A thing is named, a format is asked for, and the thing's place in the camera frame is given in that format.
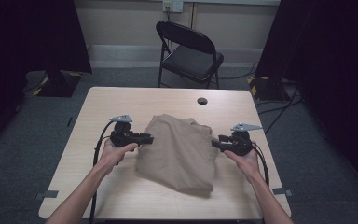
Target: chair seat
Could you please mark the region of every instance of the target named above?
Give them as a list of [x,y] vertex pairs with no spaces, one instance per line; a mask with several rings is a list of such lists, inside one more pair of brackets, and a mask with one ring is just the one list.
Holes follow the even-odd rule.
[[213,55],[179,46],[162,61],[162,66],[171,72],[182,73],[195,81],[205,83],[223,60],[223,55],[216,52],[217,66],[214,67]]

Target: black circular object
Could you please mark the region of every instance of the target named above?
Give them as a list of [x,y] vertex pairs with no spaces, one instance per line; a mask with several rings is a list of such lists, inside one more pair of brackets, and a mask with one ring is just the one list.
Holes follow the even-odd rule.
[[208,104],[208,100],[203,98],[203,97],[200,97],[198,100],[197,100],[197,103],[199,103],[199,105],[206,105]]

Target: finger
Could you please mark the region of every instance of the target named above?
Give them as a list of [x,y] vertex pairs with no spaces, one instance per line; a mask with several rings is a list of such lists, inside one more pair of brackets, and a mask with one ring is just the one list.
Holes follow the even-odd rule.
[[136,149],[138,147],[138,144],[136,143],[130,143],[124,147],[120,147],[117,150],[120,151],[121,153],[126,153],[128,151],[133,151],[134,149]]
[[252,141],[252,147],[257,148],[257,143],[255,141]]
[[112,140],[110,140],[110,138],[107,138],[104,142],[104,145],[105,146],[113,146],[113,142],[112,142]]
[[234,152],[226,150],[223,152],[227,157],[229,157],[230,159],[234,160],[234,161],[239,161],[240,157],[237,156]]

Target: chair backrest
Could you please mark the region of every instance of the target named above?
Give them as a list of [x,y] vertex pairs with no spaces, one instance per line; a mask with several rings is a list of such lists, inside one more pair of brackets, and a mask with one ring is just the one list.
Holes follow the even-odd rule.
[[168,39],[179,45],[207,54],[216,53],[213,42],[199,31],[192,30],[171,21],[159,21],[156,25],[156,29],[165,45],[167,45],[165,39]]

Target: electrical outlet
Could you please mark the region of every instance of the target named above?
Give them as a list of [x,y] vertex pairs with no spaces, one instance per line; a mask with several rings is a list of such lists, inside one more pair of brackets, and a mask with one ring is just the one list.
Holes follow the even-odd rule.
[[183,12],[183,2],[173,1],[172,2],[172,11],[173,12]]
[[172,11],[172,1],[162,1],[162,11]]

